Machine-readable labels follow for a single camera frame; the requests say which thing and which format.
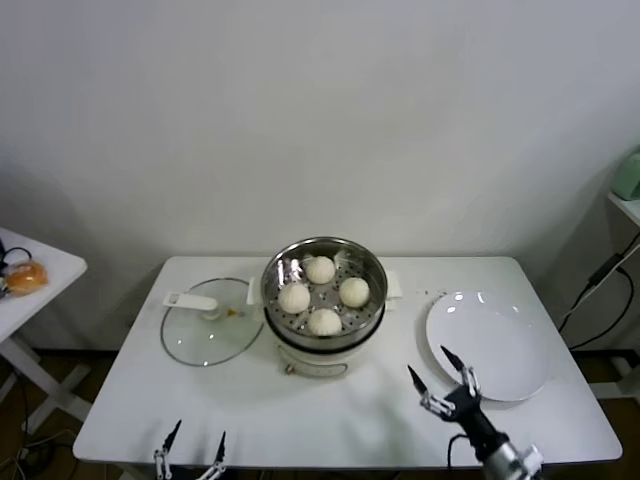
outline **black cable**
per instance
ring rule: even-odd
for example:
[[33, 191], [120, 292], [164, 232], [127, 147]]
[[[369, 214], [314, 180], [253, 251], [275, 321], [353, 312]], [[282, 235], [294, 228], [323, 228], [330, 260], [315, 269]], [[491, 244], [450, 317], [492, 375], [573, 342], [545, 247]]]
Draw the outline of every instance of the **black cable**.
[[448, 473], [453, 473], [453, 468], [451, 467], [451, 450], [453, 449], [453, 444], [455, 443], [456, 440], [459, 440], [461, 438], [469, 438], [469, 437], [467, 437], [464, 433], [459, 433], [449, 439], [449, 447], [447, 448], [447, 472]]
[[33, 256], [31, 255], [31, 252], [29, 250], [27, 250], [26, 248], [23, 247], [12, 247], [8, 250], [4, 250], [2, 252], [2, 255], [0, 256], [0, 272], [2, 272], [2, 270], [4, 270], [7, 267], [7, 262], [4, 261], [5, 258], [7, 258], [7, 255], [9, 255], [11, 252], [15, 252], [17, 250], [20, 250], [24, 253], [26, 253], [29, 256], [29, 260], [31, 260], [33, 258]]
[[16, 377], [16, 381], [20, 386], [20, 392], [22, 393], [22, 411], [24, 412], [24, 430], [22, 431], [22, 448], [27, 444], [27, 435], [29, 432], [29, 402], [27, 402], [27, 389], [24, 386], [24, 380], [15, 369], [15, 367], [9, 364], [11, 367], [11, 371], [13, 371], [13, 375]]
[[633, 240], [631, 240], [631, 242], [629, 242], [629, 245], [627, 245], [627, 248], [625, 248], [622, 251], [622, 256], [624, 257], [627, 253], [629, 253], [629, 250], [631, 250], [631, 247], [633, 247], [633, 245], [638, 241], [638, 239], [640, 238], [640, 232], [636, 234], [635, 237], [633, 237]]
[[618, 267], [618, 268], [616, 268], [616, 272], [618, 272], [621, 275], [623, 275], [627, 279], [627, 281], [629, 282], [629, 299], [627, 300], [627, 303], [624, 306], [624, 309], [622, 310], [620, 315], [618, 315], [618, 317], [613, 321], [613, 323], [611, 325], [609, 325], [609, 327], [606, 330], [604, 330], [602, 333], [599, 333], [598, 335], [596, 335], [594, 337], [591, 337], [589, 340], [585, 340], [584, 342], [579, 343], [578, 345], [574, 345], [573, 347], [569, 348], [569, 350], [575, 350], [576, 348], [584, 347], [588, 343], [594, 342], [594, 341], [598, 340], [599, 338], [604, 337], [607, 333], [609, 333], [611, 330], [613, 330], [622, 321], [624, 316], [627, 314], [627, 311], [629, 310], [629, 307], [631, 306], [631, 302], [633, 301], [633, 297], [636, 294], [636, 290], [635, 290], [635, 287], [633, 285], [633, 280], [631, 279], [631, 276], [627, 273], [627, 271], [624, 268]]
[[71, 468], [71, 473], [69, 473], [69, 476], [67, 477], [67, 480], [71, 480], [78, 470], [78, 459], [73, 455], [73, 446], [69, 445], [68, 443], [58, 443], [56, 444], [56, 447], [68, 448], [69, 452], [71, 452], [71, 456], [73, 457], [74, 462], [73, 467]]
[[[571, 308], [569, 309], [569, 311], [573, 310], [574, 308], [576, 308], [576, 305], [578, 305], [578, 303], [580, 303], [580, 300], [582, 300], [582, 297], [584, 297], [587, 292], [591, 289], [591, 285], [587, 284], [584, 289], [580, 292], [580, 295], [578, 295], [578, 298], [576, 298], [576, 301], [573, 302], [573, 305], [571, 305]], [[564, 327], [567, 326], [567, 322], [569, 321], [569, 319], [571, 318], [571, 315], [573, 315], [574, 312], [571, 312], [569, 315], [567, 315], [564, 320], [562, 321], [562, 324], [560, 325], [560, 327], [558, 328], [559, 332], [562, 332], [562, 330], [564, 330]]]
[[31, 260], [33, 258], [33, 255], [31, 255], [31, 252], [29, 250], [27, 250], [26, 248], [23, 247], [12, 247], [8, 250], [5, 250], [4, 254], [2, 255], [2, 260], [4, 260], [5, 258], [7, 258], [7, 255], [9, 255], [11, 252], [16, 252], [20, 250], [21, 252], [24, 252], [27, 254], [27, 256], [29, 257], [29, 260]]

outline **table leg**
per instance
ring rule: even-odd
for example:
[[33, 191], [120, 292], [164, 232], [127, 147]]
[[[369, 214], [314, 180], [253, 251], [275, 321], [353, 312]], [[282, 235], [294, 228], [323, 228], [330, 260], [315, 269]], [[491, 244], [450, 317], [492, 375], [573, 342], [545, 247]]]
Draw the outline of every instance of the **table leg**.
[[[20, 345], [21, 347], [24, 344], [24, 342], [22, 340], [20, 340], [17, 336], [17, 334], [14, 334], [13, 340]], [[39, 362], [40, 361], [40, 357], [38, 356], [38, 354], [36, 352], [34, 352], [33, 350], [31, 350], [30, 348], [28, 348], [28, 352], [29, 354], [33, 354], [32, 358], [36, 361]], [[16, 383], [16, 375], [15, 373], [11, 372], [9, 374], [9, 376], [7, 377], [7, 379], [4, 381], [4, 383], [2, 384], [2, 387], [0, 387], [0, 403], [2, 403], [2, 401], [5, 399], [5, 397], [9, 394], [9, 392], [11, 391], [11, 389], [13, 388], [13, 385]]]
[[29, 417], [29, 430], [27, 433], [33, 434], [56, 408], [61, 408], [84, 422], [91, 409], [91, 404], [72, 394], [71, 389], [87, 376], [90, 371], [89, 367], [84, 365], [76, 366], [62, 383], [58, 383], [34, 359], [37, 358], [37, 355], [33, 350], [22, 342], [7, 338], [0, 343], [0, 355], [49, 395], [49, 398]]
[[589, 386], [596, 398], [635, 398], [640, 403], [640, 366], [633, 370], [623, 358], [614, 357], [611, 362], [622, 375], [617, 382], [591, 383]]

